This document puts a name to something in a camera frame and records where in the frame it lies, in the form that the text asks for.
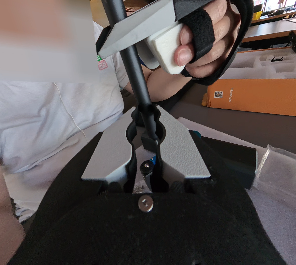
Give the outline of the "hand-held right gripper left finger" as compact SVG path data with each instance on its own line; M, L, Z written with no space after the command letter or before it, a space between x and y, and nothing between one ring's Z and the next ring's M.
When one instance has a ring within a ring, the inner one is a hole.
M127 129L132 123L132 107L103 132L81 179L102 180L107 183L128 181L127 164L132 158L132 145L127 139Z

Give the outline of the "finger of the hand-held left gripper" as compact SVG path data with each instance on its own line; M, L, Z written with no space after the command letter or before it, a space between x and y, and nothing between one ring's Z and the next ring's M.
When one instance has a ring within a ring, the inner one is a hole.
M136 11L107 32L97 54L105 59L172 26L176 15L172 0L157 0Z

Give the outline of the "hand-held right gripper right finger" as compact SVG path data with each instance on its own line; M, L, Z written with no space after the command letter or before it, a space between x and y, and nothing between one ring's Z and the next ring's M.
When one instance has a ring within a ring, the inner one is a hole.
M156 107L160 111L159 121L165 129L165 137L160 143L163 179L184 181L209 178L210 172L187 127L159 105Z

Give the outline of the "black plastic block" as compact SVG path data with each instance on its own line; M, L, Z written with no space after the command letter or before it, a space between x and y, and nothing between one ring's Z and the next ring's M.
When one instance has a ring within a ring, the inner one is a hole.
M145 150L153 153L157 153L157 147L160 143L160 139L153 140L149 137L147 131L145 130L141 135L141 141Z

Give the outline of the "black electric screwdriver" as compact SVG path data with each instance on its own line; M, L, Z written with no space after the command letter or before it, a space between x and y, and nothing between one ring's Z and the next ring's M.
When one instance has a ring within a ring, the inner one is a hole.
M104 28L96 41L97 55L101 58L103 56L99 54L103 44L105 43L108 35L116 23L127 18L123 0L101 0L105 9L107 18L110 25ZM141 113L147 134L153 146L158 145L158 137L156 135L156 122L154 120L154 106L152 105L149 91L147 88L144 73L140 64L139 55L135 45L132 45L122 51L120 51L121 58L126 69L132 91L134 93L138 110Z

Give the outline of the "person's left forearm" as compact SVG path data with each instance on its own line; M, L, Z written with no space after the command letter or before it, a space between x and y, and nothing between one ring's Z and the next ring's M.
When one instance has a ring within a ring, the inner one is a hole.
M142 65L142 70L152 102L172 97L191 80L182 74L168 74L162 68L150 70Z

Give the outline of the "grey desk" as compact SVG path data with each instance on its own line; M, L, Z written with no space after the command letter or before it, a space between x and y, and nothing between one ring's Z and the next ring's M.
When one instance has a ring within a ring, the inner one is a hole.
M155 102L176 119L186 118L225 134L266 148L272 145L296 153L295 116L208 108L201 105L207 87L187 84L177 96Z

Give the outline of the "orange-edged desk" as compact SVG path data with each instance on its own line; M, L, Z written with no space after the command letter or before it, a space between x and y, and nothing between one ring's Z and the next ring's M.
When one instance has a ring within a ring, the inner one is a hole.
M289 33L296 30L295 19L280 20L248 29L242 43L241 48L269 49L275 45L289 43Z

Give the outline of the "person's left hand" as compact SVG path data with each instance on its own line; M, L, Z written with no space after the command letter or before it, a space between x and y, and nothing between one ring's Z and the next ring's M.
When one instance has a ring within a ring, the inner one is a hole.
M203 9L208 13L213 23L215 36L213 47L203 57L189 63L194 57L193 33L187 25L184 25L179 35L181 45L174 54L175 63L178 66L185 66L187 71L196 78L212 75L226 60L241 25L239 13L233 10L228 0L211 1Z

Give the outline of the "black rectangular box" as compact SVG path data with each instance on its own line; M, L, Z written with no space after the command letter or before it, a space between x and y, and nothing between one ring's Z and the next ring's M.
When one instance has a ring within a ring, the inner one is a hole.
M245 189L251 189L258 164L257 149L248 146L201 137L234 172Z

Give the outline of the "person in white t-shirt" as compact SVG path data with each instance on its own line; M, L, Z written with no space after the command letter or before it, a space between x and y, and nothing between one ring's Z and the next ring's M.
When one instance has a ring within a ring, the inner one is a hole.
M65 165L124 109L120 53L98 59L91 83L1 81L1 166L20 223L38 209Z

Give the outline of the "white foam insert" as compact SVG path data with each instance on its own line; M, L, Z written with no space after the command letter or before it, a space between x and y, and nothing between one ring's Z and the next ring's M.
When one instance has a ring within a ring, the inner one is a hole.
M291 47L238 52L220 79L295 79L296 54Z

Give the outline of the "orange cardboard box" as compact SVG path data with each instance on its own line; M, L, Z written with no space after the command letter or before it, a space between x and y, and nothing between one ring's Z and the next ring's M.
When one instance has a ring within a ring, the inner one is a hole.
M208 108L296 116L296 79L219 79Z

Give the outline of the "clear plastic bag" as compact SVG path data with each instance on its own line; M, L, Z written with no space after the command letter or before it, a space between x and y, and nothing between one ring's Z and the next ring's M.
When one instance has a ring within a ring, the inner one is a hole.
M278 201L296 206L296 155L268 145L253 186Z

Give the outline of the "white foam sheet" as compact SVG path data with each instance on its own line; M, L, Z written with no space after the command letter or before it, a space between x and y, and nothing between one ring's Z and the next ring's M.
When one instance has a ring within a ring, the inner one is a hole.
M183 117L177 119L189 130L196 130L202 136L239 144L257 149L258 165L265 153L265 148L241 140L226 133L211 129ZM267 193L252 187L247 190L261 223L272 243L287 264L296 264L296 216L295 208L283 201L278 201Z

